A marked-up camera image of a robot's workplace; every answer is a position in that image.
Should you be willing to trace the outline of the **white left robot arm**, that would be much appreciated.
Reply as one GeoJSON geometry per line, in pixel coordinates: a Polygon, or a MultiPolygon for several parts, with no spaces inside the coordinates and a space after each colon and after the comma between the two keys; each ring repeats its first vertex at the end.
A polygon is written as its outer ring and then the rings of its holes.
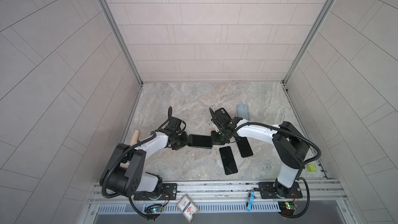
{"type": "Polygon", "coordinates": [[[129,198],[144,192],[149,198],[162,194],[162,177],[145,173],[146,159],[164,148],[179,150],[188,144],[186,123],[169,117],[150,136],[133,145],[118,144],[100,178],[102,196],[106,199],[117,196],[129,198]]]}

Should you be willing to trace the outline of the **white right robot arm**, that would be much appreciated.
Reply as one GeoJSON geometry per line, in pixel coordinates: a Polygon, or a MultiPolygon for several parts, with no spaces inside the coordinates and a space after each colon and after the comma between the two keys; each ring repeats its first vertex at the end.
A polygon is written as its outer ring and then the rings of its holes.
{"type": "Polygon", "coordinates": [[[230,139],[233,136],[251,138],[274,145],[282,161],[282,167],[276,179],[276,185],[290,189],[304,166],[310,142],[290,123],[267,125],[250,122],[235,117],[212,117],[211,121],[221,134],[230,139]]]}

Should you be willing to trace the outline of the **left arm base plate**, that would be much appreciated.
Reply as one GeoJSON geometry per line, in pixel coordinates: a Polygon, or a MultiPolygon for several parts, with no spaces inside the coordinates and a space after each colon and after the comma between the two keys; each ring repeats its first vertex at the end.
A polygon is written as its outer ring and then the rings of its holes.
{"type": "Polygon", "coordinates": [[[137,191],[134,194],[134,201],[175,200],[177,186],[176,183],[163,183],[161,187],[157,185],[152,192],[137,191]]]}

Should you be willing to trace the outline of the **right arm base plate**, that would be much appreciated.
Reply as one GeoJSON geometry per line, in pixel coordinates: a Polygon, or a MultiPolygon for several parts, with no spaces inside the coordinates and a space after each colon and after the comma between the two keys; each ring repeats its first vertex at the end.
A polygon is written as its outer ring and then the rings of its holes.
{"type": "Polygon", "coordinates": [[[262,199],[293,199],[303,198],[302,190],[297,181],[287,188],[276,181],[259,182],[258,188],[262,199]]]}

